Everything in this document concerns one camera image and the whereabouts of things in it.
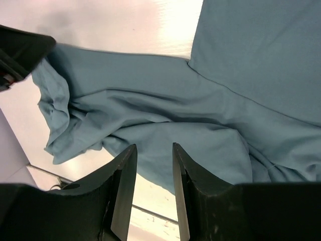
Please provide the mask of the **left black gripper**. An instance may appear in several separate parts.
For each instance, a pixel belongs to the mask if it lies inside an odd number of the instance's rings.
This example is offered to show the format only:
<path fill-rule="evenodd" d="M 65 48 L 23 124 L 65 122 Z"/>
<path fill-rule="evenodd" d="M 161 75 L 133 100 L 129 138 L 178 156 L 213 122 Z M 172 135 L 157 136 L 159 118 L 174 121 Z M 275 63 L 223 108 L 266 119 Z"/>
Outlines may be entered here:
<path fill-rule="evenodd" d="M 55 45 L 51 36 L 1 25 L 1 92 L 27 78 Z"/>

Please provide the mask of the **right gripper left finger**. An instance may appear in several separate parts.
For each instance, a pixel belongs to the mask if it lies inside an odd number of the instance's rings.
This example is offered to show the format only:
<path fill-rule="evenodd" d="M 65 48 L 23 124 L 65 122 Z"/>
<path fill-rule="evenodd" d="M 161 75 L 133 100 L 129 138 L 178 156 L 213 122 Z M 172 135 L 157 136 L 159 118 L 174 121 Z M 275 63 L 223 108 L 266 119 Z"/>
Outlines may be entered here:
<path fill-rule="evenodd" d="M 60 190 L 2 184 L 1 240 L 127 240 L 136 168 L 130 145 Z"/>

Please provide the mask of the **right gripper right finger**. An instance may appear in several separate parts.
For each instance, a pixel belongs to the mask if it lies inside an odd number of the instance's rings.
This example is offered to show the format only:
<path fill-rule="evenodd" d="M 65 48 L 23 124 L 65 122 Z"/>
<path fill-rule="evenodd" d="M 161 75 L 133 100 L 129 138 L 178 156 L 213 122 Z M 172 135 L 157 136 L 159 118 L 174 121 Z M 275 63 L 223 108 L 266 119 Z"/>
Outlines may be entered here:
<path fill-rule="evenodd" d="M 173 144 L 181 240 L 320 240 L 320 183 L 232 185 Z"/>

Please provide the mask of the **grey-blue t shirt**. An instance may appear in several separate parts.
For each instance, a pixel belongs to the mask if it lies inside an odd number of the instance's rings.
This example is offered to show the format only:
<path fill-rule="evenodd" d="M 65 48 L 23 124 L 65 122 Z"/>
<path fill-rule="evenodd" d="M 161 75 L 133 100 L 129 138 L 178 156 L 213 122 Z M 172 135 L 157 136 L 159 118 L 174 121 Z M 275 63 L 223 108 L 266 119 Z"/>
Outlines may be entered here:
<path fill-rule="evenodd" d="M 190 60 L 59 44 L 32 79 L 54 164 L 135 144 L 173 192 L 179 143 L 231 184 L 320 180 L 320 1 L 204 1 Z"/>

